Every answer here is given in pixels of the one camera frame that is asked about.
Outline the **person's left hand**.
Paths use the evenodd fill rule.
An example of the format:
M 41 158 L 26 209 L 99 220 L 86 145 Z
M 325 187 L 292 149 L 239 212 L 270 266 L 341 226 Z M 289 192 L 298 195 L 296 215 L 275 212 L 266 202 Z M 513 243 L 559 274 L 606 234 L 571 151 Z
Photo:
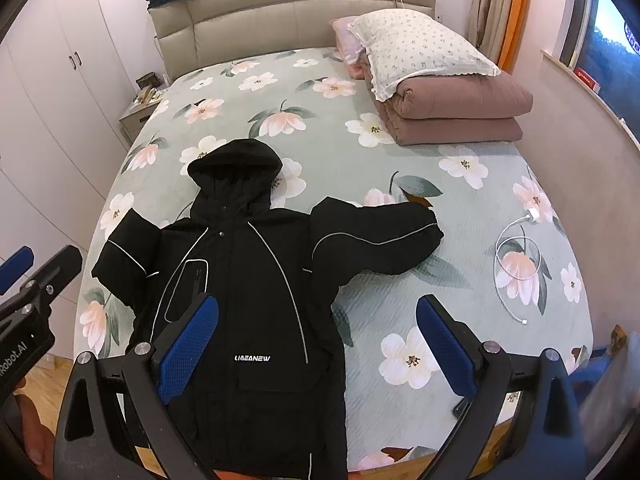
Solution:
M 54 435 L 40 422 L 36 406 L 28 396 L 14 396 L 21 414 L 25 450 L 32 462 L 41 470 L 52 469 Z

